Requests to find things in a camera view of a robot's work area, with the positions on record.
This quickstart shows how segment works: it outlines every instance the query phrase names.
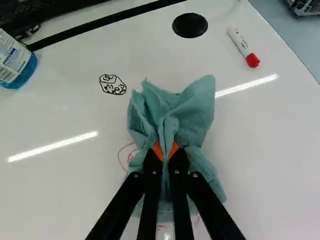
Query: black hole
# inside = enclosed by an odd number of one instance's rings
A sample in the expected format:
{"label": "black hole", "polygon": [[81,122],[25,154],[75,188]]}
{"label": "black hole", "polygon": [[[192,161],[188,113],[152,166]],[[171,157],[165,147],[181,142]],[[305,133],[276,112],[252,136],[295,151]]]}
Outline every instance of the black hole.
{"label": "black hole", "polygon": [[196,13],[185,13],[172,23],[173,31],[180,37],[193,39],[204,34],[208,29],[207,20]]}

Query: cloth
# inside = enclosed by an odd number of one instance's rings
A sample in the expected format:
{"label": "cloth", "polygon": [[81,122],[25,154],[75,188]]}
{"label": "cloth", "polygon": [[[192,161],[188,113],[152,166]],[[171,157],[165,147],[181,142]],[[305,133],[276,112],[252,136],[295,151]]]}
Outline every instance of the cloth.
{"label": "cloth", "polygon": [[[142,92],[132,91],[127,112],[127,127],[139,148],[128,164],[128,174],[140,171],[149,148],[160,142],[163,152],[161,197],[158,207],[158,222],[173,219],[169,189],[168,154],[175,141],[184,148],[190,161],[190,171],[199,171],[221,202],[226,195],[218,180],[215,167],[206,159],[200,148],[214,120],[215,78],[206,75],[194,81],[181,93],[159,89],[147,79],[142,83]],[[134,214],[139,216],[141,200]],[[188,199],[190,213],[197,210]]]}

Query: marker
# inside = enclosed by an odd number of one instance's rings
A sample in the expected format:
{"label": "marker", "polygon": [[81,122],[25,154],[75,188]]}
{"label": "marker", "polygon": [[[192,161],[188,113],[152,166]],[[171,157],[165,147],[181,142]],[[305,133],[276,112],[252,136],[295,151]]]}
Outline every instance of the marker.
{"label": "marker", "polygon": [[239,30],[236,27],[228,26],[226,28],[226,33],[229,35],[231,40],[237,46],[239,51],[242,53],[249,67],[251,68],[258,67],[260,63],[259,58],[257,58],[257,56],[252,52],[252,50],[250,50],[248,42],[241,35]]}

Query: blue bottle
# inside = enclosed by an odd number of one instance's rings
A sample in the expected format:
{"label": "blue bottle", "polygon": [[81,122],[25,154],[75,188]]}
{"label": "blue bottle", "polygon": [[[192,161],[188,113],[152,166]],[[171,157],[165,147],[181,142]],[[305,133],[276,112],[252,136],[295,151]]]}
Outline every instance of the blue bottle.
{"label": "blue bottle", "polygon": [[36,66],[35,54],[0,28],[0,87],[20,88]]}

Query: white table surface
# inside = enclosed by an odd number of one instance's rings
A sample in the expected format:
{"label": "white table surface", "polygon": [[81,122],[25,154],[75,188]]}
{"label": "white table surface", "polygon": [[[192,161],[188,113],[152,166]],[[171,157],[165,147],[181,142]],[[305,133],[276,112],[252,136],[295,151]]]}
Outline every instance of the white table surface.
{"label": "white table surface", "polygon": [[[135,152],[126,130],[131,90],[148,77],[177,92],[207,74],[218,93],[202,151],[234,221],[248,240],[319,239],[318,83],[248,2],[228,15],[220,13],[231,1],[197,2],[48,46],[20,90],[0,89],[0,239],[85,239],[124,179],[118,157],[125,167]],[[173,32],[185,12],[207,18],[203,36]],[[258,68],[227,36],[229,24],[255,49]],[[127,92],[103,92],[102,74],[117,74]],[[130,220],[122,239],[136,237],[138,222]],[[209,239],[201,221],[194,228],[196,239]],[[173,239],[172,231],[158,239]]]}

